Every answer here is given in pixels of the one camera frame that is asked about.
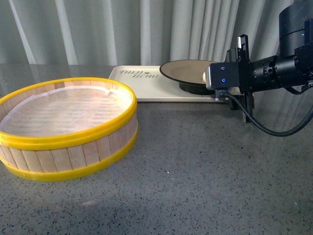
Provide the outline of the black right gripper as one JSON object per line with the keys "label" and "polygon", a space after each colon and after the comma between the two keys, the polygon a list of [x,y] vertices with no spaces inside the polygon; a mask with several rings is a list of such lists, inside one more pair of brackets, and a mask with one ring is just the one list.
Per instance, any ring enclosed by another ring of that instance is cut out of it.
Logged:
{"label": "black right gripper", "polygon": [[235,80],[239,81],[239,86],[229,89],[229,92],[234,94],[248,112],[253,115],[254,97],[249,87],[251,71],[247,35],[238,36],[237,46],[227,51],[225,61],[238,64],[238,73],[235,74]]}

